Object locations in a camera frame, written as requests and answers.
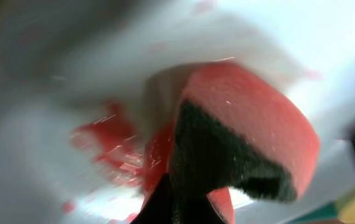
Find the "light blue plate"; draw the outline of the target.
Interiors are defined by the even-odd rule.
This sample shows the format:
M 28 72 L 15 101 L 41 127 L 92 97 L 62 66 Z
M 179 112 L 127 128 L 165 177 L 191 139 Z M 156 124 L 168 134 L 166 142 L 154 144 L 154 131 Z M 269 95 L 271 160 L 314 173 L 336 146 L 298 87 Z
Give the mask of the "light blue plate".
M 303 198 L 232 190 L 237 223 L 286 223 L 355 189 L 355 1 L 0 1 L 0 223 L 128 223 L 139 179 L 74 129 L 112 100 L 141 149 L 190 71 L 221 60 L 291 99 L 321 141 Z

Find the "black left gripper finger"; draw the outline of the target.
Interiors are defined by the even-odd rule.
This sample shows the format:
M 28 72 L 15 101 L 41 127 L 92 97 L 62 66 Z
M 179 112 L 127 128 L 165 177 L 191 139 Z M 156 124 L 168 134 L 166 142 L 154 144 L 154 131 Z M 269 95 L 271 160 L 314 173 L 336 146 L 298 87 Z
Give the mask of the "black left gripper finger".
M 173 200 L 169 175 L 164 174 L 131 224 L 172 224 Z

